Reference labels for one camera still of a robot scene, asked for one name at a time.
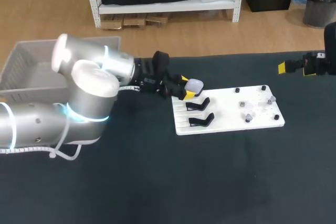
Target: white cable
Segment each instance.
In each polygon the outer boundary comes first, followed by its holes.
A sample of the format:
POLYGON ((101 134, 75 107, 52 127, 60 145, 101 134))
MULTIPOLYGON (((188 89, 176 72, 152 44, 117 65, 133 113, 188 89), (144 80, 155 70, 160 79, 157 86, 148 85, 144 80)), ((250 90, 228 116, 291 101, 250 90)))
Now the white cable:
MULTIPOLYGON (((68 156, 60 151, 56 151, 56 155, 66 160, 73 161, 78 157, 81 147, 82 146, 80 144, 77 146, 74 156, 68 156)), ((34 146, 34 147, 24 147, 24 148, 15 148, 15 149, 0 149, 0 154, 14 154, 14 153, 24 153, 24 152, 54 152, 54 151, 55 149, 51 147, 34 146)))
POLYGON ((120 87, 119 91, 122 90, 133 90, 133 91, 140 91, 140 87, 139 86, 125 86, 125 87, 120 87))
MULTIPOLYGON (((54 103, 54 105, 60 105, 60 106, 62 106, 63 109, 66 109, 66 107, 62 103, 54 103)), ((55 158, 56 157, 56 152, 60 149, 61 145, 64 142, 64 139, 67 137, 68 132, 69 132, 69 128, 70 128, 70 116, 69 116, 69 113, 67 113, 65 127, 63 129, 61 139, 59 140, 58 144, 56 145, 54 151, 49 153, 50 158, 55 158)))

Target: black clip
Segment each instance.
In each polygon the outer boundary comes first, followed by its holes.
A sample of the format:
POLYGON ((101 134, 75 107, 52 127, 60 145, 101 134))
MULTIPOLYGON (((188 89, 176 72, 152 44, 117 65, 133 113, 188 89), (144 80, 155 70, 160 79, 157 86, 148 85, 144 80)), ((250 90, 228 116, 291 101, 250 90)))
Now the black clip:
POLYGON ((197 104, 197 103, 193 103, 193 102, 186 102, 185 106, 187 107, 187 111, 190 110, 199 110, 199 111, 204 111, 206 109, 206 107, 209 105, 210 103, 210 98, 207 97, 204 99, 202 104, 197 104))
POLYGON ((194 126, 208 127, 214 118, 215 118, 214 113, 210 113, 205 120, 198 119, 198 118, 189 118, 189 124, 190 124, 190 127, 194 127, 194 126))

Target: yellow tag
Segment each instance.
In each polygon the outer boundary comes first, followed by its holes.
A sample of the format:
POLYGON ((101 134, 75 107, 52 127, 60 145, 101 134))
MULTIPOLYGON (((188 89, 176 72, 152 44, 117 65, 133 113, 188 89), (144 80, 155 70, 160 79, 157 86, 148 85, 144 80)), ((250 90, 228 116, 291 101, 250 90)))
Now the yellow tag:
POLYGON ((184 76, 182 76, 182 80, 183 81, 189 81, 189 79, 185 78, 184 76))
POLYGON ((316 73, 312 73, 312 74, 305 74, 305 68, 303 68, 303 76, 315 76, 316 73))
POLYGON ((185 97, 184 97, 183 100, 190 100, 190 99, 193 99, 195 95, 196 95, 195 92, 187 91, 187 94, 185 95, 185 97))
POLYGON ((284 62, 278 66, 278 72, 279 74, 286 73, 286 67, 284 62))

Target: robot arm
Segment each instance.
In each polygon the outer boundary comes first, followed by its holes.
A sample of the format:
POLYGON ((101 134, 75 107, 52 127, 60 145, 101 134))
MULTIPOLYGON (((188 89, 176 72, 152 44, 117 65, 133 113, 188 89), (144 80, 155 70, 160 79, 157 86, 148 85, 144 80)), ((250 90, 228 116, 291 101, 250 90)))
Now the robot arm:
POLYGON ((134 85, 142 92, 181 100, 203 88, 203 83, 195 86, 182 76, 171 75, 169 57, 161 52, 153 59, 134 59, 108 46, 61 35, 52 56, 53 71, 67 79, 68 103, 1 103, 0 153, 46 151, 50 157, 73 160, 81 145, 101 137, 120 87, 134 85), (75 155, 61 153, 63 144, 77 145, 75 155))

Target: trash can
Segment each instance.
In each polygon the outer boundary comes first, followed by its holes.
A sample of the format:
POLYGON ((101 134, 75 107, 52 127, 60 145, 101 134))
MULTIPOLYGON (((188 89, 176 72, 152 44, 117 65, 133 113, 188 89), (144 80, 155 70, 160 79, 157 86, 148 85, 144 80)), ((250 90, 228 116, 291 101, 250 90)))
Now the trash can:
POLYGON ((307 0, 303 23, 314 28, 325 28, 333 22, 336 0, 307 0))

